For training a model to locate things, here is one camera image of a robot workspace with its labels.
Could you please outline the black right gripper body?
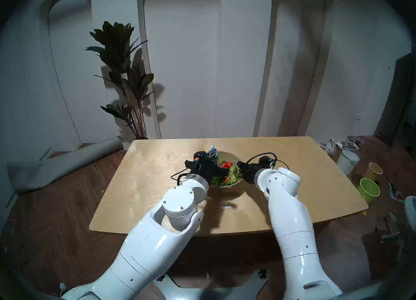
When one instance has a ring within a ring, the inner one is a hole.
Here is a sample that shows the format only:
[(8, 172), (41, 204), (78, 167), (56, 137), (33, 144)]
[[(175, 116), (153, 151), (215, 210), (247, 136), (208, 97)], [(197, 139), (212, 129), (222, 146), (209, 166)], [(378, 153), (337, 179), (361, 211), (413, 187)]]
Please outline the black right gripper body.
[(240, 170), (242, 178), (249, 184), (256, 183), (256, 174), (262, 171), (262, 167), (258, 163), (245, 163), (245, 170)]

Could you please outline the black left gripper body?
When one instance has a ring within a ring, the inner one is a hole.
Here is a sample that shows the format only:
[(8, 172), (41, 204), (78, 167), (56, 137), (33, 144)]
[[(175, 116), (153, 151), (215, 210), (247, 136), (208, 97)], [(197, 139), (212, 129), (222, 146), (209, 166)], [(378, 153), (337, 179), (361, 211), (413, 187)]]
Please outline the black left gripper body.
[(212, 160), (194, 159), (192, 162), (192, 174), (198, 175), (205, 179), (208, 185), (213, 182), (215, 177), (228, 177), (230, 170), (218, 166)]

